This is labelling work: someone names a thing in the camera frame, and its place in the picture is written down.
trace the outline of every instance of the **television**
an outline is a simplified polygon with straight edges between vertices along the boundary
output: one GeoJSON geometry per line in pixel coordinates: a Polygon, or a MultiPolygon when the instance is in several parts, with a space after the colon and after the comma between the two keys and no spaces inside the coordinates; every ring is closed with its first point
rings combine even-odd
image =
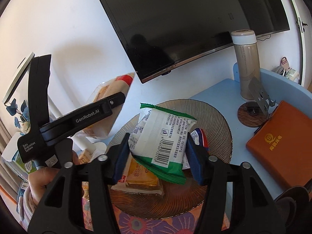
{"type": "Polygon", "coordinates": [[[142,83],[233,45],[234,30],[257,37],[289,30],[281,0],[100,2],[142,83]]]}

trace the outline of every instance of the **white flower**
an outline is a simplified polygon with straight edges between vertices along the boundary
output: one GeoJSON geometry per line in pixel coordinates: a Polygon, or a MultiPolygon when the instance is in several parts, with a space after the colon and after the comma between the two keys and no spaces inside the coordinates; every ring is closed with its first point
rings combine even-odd
{"type": "Polygon", "coordinates": [[[24,134],[27,134],[30,130],[30,124],[29,122],[25,121],[22,125],[21,125],[21,132],[24,134]]]}

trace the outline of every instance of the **bottle lid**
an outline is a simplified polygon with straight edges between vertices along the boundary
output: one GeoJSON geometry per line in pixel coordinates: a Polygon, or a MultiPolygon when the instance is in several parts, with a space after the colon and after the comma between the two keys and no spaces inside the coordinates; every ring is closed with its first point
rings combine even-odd
{"type": "Polygon", "coordinates": [[[253,30],[238,30],[231,32],[233,44],[251,45],[257,43],[255,32],[253,30]]]}

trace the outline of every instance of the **brown leather box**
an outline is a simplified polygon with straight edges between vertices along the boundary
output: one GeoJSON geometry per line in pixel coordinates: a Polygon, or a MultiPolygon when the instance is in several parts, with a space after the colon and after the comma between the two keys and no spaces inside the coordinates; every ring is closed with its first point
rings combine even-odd
{"type": "Polygon", "coordinates": [[[284,188],[312,178],[312,119],[285,101],[246,147],[284,188]]]}

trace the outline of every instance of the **sleeve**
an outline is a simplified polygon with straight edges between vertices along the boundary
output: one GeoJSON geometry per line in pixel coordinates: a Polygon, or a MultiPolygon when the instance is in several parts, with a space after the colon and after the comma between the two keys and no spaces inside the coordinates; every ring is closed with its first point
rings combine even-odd
{"type": "Polygon", "coordinates": [[[18,199],[18,214],[20,216],[20,225],[27,230],[32,215],[35,212],[36,205],[32,199],[30,187],[24,192],[24,195],[18,199]]]}

